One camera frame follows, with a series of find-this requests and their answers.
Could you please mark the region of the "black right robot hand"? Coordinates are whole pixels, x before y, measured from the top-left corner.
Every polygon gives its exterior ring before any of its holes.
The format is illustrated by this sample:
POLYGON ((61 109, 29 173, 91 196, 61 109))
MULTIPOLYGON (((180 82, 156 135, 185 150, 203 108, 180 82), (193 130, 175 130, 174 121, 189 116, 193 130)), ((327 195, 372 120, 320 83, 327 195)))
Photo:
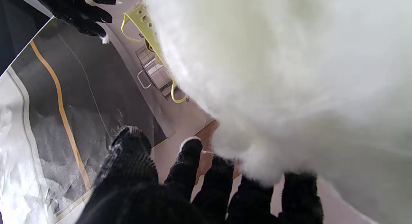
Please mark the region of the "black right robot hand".
POLYGON ((112 23, 112 16, 100 7, 85 0, 37 0, 54 17, 75 27, 80 33, 104 38, 105 30, 98 23, 112 23))

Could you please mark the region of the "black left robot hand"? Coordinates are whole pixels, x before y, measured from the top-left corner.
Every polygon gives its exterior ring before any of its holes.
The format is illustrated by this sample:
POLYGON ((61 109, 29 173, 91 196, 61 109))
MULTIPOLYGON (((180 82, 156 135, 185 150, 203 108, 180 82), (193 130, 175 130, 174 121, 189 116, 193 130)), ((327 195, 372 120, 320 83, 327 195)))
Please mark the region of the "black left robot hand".
POLYGON ((284 173, 282 211, 271 213, 273 187, 241 177, 230 197, 235 164, 213 156, 200 191, 192 200, 201 139, 181 143, 164 183, 151 159, 151 145, 142 130, 124 126, 109 147, 94 190, 78 224, 322 224, 317 177, 308 172, 284 173))

